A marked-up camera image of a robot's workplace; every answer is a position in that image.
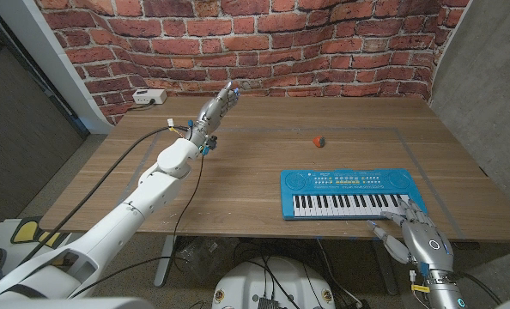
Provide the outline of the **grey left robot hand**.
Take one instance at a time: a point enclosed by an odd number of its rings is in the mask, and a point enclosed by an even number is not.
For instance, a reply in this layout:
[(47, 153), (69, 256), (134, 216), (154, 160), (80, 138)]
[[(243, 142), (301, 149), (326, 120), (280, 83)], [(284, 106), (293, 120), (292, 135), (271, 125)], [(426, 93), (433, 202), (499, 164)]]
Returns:
[(219, 127), (227, 112), (237, 104), (239, 96), (239, 89), (233, 88), (232, 81), (228, 82), (215, 98), (203, 105), (185, 138), (201, 146)]

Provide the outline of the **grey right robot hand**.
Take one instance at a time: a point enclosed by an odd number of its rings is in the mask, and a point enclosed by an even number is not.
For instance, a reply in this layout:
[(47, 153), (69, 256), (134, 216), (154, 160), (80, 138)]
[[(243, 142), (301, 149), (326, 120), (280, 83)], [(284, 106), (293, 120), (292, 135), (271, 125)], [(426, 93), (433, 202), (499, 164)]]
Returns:
[(465, 308), (453, 274), (453, 251), (448, 238), (413, 201), (400, 199), (398, 204), (405, 215), (389, 211), (381, 214), (401, 227), (403, 241), (399, 241), (374, 221), (367, 225), (384, 243), (390, 255), (402, 264), (413, 263), (424, 278), (428, 300), (432, 308)]

